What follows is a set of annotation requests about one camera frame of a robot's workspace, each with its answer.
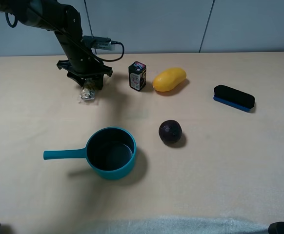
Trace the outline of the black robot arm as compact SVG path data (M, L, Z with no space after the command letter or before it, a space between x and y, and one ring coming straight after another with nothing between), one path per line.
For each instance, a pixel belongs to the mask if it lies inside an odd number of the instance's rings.
M94 43L101 39L83 35L81 16L73 6L56 0L0 0L0 12L14 15L16 22L24 25L54 32L67 56L57 67L66 70L79 86L89 80L101 90L103 77L112 76L112 68L92 52Z

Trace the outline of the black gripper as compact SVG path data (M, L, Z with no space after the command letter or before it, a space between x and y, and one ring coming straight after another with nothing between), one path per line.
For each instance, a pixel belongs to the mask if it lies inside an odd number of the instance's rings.
M95 87L97 90L102 90L104 75L112 76L111 67L91 56L59 60L56 66L60 70L65 70L67 77L75 81L80 87L84 85L84 78L95 76Z

